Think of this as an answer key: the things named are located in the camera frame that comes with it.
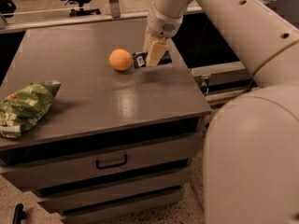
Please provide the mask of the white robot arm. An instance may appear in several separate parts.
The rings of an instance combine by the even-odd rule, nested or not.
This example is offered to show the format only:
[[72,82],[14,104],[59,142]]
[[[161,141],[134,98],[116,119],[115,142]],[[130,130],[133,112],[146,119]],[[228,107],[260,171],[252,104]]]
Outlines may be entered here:
[[299,31],[258,0],[154,0],[144,41],[149,66],[192,1],[258,86],[224,105],[206,131],[205,222],[298,224]]

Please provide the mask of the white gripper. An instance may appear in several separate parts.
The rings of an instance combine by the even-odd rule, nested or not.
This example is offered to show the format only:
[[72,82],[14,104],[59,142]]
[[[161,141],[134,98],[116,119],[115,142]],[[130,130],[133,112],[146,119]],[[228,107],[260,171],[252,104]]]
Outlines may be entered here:
[[143,51],[148,53],[148,67],[157,66],[168,48],[166,43],[154,42],[155,37],[173,37],[178,32],[182,21],[183,7],[174,5],[158,7],[155,3],[151,4],[143,44]]

